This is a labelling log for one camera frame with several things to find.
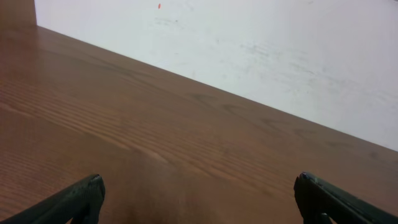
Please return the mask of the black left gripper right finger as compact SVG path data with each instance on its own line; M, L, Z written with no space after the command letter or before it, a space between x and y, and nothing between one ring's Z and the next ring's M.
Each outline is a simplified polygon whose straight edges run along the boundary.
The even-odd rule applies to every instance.
M304 224L310 223L397 223L385 212L309 173L294 183L294 196Z

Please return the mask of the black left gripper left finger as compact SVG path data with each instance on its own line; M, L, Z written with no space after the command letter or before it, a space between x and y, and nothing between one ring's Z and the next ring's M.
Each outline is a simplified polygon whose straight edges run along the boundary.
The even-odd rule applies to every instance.
M102 176L89 175L1 224L97 224L104 198Z

